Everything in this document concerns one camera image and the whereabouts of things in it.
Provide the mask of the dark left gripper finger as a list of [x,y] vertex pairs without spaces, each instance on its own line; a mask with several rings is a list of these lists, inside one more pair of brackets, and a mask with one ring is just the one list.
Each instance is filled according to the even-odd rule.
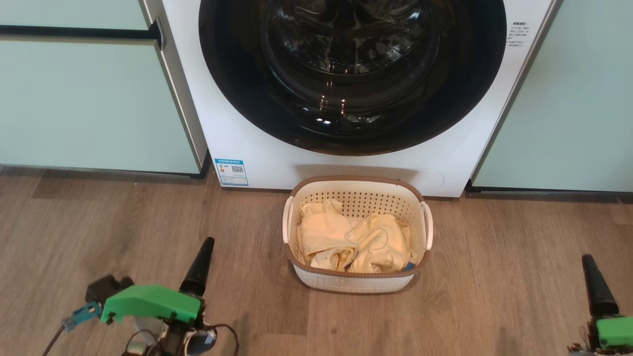
[[197,252],[196,258],[188,269],[183,282],[181,282],[181,293],[188,294],[196,298],[203,297],[208,281],[208,273],[210,270],[210,263],[212,261],[214,245],[215,240],[212,237],[207,237],[204,240],[203,245]]

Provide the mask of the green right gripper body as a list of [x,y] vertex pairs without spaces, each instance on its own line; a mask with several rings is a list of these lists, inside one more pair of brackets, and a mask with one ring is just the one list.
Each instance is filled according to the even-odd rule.
[[590,349],[632,349],[633,317],[593,318],[588,324]]

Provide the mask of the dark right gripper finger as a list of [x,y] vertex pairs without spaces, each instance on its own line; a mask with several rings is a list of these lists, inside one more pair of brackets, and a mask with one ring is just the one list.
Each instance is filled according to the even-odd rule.
[[608,317],[619,314],[619,306],[590,254],[583,255],[583,271],[590,315]]

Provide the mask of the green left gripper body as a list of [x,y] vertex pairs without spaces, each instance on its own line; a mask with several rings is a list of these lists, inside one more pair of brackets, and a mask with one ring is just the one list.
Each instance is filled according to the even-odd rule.
[[188,323],[195,320],[201,300],[161,285],[133,285],[106,299],[101,322],[124,317],[152,317]]

